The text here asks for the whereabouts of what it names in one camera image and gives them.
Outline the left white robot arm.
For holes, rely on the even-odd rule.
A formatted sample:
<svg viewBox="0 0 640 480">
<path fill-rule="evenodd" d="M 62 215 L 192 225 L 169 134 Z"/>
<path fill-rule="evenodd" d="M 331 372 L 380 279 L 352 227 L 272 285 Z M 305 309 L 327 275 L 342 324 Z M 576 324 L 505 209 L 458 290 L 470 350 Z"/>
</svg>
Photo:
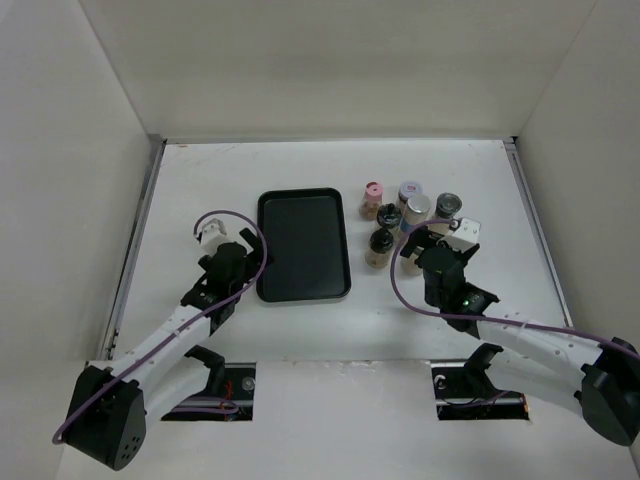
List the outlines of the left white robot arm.
<svg viewBox="0 0 640 480">
<path fill-rule="evenodd" d="M 234 314 L 270 262 L 258 228 L 240 235 L 240 242 L 221 243 L 199 260 L 203 275 L 141 344 L 107 366 L 81 372 L 53 443 L 120 471 L 139 453 L 153 421 L 180 409 L 191 395 L 221 393 L 224 359 L 203 343 Z"/>
</svg>

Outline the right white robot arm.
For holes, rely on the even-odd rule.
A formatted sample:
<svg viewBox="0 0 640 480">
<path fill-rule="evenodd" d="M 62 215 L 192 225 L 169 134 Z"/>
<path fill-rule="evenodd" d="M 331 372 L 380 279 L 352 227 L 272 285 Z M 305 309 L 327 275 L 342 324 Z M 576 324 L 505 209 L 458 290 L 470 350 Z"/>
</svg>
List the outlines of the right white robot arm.
<svg viewBox="0 0 640 480">
<path fill-rule="evenodd" d="M 465 278 L 479 243 L 441 235 L 423 222 L 393 255 L 413 260 L 423 276 L 422 314 L 444 320 L 481 346 L 468 358 L 464 384 L 473 394 L 515 391 L 581 417 L 601 437 L 630 446 L 639 435 L 639 353 L 628 342 L 525 320 L 491 317 L 498 297 Z"/>
</svg>

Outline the silver lid blue label shaker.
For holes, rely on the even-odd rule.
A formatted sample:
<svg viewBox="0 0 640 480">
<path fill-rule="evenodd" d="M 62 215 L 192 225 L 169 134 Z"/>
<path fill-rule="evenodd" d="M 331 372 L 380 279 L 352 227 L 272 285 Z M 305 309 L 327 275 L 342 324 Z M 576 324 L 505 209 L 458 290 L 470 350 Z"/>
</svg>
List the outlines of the silver lid blue label shaker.
<svg viewBox="0 0 640 480">
<path fill-rule="evenodd" d="M 430 210 L 431 200 L 426 195 L 415 194 L 409 197 L 399 225 L 399 232 L 405 234 L 414 225 L 427 220 Z"/>
</svg>

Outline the yellow lid spice jar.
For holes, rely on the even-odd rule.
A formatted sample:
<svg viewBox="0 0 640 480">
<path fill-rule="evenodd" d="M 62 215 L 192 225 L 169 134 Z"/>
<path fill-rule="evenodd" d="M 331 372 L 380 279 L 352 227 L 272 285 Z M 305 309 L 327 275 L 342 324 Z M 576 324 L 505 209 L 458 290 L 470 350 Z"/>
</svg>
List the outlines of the yellow lid spice jar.
<svg viewBox="0 0 640 480">
<path fill-rule="evenodd" d="M 422 269 L 417 264 L 420 255 L 426 248 L 435 247 L 449 232 L 449 223 L 435 223 L 416 229 L 403 247 L 407 253 L 401 262 L 403 272 L 409 276 L 421 275 Z"/>
</svg>

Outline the purple lid spice jar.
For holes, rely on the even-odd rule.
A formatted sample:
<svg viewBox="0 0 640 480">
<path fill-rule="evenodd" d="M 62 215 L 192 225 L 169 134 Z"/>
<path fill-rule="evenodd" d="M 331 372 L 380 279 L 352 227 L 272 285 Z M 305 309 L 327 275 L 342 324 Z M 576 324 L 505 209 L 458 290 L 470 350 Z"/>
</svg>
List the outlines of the purple lid spice jar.
<svg viewBox="0 0 640 480">
<path fill-rule="evenodd" d="M 396 206 L 403 211 L 411 197 L 422 193 L 423 189 L 420 183 L 416 181 L 402 182 L 398 188 Z"/>
</svg>

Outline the pink lid spice jar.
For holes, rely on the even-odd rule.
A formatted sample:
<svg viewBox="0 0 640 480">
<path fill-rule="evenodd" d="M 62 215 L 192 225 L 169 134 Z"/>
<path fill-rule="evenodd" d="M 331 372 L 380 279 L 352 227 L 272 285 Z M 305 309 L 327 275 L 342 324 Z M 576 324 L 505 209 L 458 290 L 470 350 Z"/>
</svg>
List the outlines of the pink lid spice jar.
<svg viewBox="0 0 640 480">
<path fill-rule="evenodd" d="M 367 183 L 359 207 L 360 216 L 367 221 L 375 220 L 377 212 L 382 205 L 382 198 L 383 186 L 375 181 Z"/>
</svg>

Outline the black cap bottle front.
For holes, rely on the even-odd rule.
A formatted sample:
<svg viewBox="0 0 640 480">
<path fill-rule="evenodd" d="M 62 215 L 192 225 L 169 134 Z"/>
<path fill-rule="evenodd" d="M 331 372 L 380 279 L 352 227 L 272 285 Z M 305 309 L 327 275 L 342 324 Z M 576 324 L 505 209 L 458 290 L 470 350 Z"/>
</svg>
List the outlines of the black cap bottle front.
<svg viewBox="0 0 640 480">
<path fill-rule="evenodd" d="M 385 267 L 394 247 L 394 236 L 386 228 L 374 231 L 369 238 L 369 249 L 365 254 L 367 264 L 373 268 Z"/>
</svg>

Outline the black cap bottle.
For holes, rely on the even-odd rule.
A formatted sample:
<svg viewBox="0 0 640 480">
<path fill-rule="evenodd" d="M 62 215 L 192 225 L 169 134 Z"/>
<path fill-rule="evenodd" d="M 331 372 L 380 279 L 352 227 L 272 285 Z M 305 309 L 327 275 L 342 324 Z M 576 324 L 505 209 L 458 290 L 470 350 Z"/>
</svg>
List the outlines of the black cap bottle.
<svg viewBox="0 0 640 480">
<path fill-rule="evenodd" d="M 376 215 L 377 226 L 391 232 L 398 229 L 401 219 L 402 211 L 394 203 L 381 205 Z"/>
<path fill-rule="evenodd" d="M 394 247 L 394 236 L 386 228 L 374 231 L 369 238 L 369 249 L 365 254 L 367 264 L 373 268 L 385 267 Z"/>
</svg>

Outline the clear top salt grinder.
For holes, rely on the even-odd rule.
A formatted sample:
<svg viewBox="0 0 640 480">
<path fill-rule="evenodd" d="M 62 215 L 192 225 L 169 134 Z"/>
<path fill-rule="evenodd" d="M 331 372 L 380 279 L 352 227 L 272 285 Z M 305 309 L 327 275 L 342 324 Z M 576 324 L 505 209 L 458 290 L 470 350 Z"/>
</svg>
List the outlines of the clear top salt grinder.
<svg viewBox="0 0 640 480">
<path fill-rule="evenodd" d="M 462 208 L 460 197 L 451 192 L 443 192 L 436 199 L 434 217 L 442 220 L 451 220 Z"/>
</svg>

